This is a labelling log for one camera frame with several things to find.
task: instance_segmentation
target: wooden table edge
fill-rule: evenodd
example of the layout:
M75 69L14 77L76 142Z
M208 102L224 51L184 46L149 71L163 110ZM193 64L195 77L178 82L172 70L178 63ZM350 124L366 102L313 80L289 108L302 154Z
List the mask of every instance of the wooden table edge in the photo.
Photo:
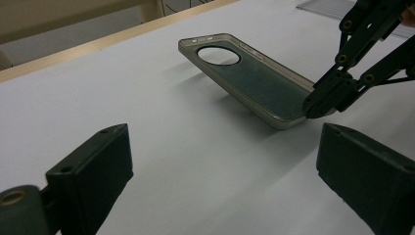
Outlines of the wooden table edge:
M56 54L46 56L16 67L1 70L0 71L0 82L8 81L35 71L40 71L42 69L54 66L56 64L70 61L95 51L101 50L103 48L109 47L111 45L117 44L119 42L128 40L132 37L144 34L146 32L156 30L158 28L175 24L177 22L189 19L201 13L237 2L239 0L216 0L198 7L194 7L167 17L157 19L152 22L143 23L132 28L99 38L97 40L87 42L85 44L72 47L68 50L58 52Z

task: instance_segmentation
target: circular camera hole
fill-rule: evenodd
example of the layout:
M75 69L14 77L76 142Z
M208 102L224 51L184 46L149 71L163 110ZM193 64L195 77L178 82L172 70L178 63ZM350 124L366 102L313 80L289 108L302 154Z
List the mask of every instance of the circular camera hole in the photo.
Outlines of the circular camera hole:
M198 55L202 60L217 66L231 66L240 61L238 54L219 47L203 48Z

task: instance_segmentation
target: robotic arm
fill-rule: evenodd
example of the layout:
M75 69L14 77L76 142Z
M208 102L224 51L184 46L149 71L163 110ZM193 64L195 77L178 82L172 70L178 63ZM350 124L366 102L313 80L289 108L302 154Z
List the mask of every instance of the robotic arm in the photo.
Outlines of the robotic arm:
M335 64L314 84L302 109L307 118L345 111L368 89L415 79L415 36L383 60L353 79L347 71L356 66L378 40L386 39L400 24L402 13L415 0L357 0L340 23L340 51ZM390 79L405 70L407 77Z

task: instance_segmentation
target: white table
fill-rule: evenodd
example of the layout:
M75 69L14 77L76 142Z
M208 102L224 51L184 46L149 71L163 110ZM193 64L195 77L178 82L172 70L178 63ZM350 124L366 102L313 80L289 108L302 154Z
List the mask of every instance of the white table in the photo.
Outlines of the white table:
M346 125L411 158L415 83L276 131L177 50L179 39L229 32L316 81L334 63L339 23L296 4L241 0L0 83L0 191L44 187L47 169L126 122L135 176L99 234L372 234L317 175L321 127ZM402 41L379 43L353 72Z

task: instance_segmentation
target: gray floor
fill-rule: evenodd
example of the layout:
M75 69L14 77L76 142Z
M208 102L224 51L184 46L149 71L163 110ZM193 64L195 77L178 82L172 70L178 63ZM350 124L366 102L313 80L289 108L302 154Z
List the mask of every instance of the gray floor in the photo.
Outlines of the gray floor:
M190 7L199 6L203 2L206 2L206 0L164 0L163 2L164 13L170 15ZM0 51L16 66L138 24L140 24L138 11L136 8L131 8L83 23L76 23L21 40L5 43L0 45Z

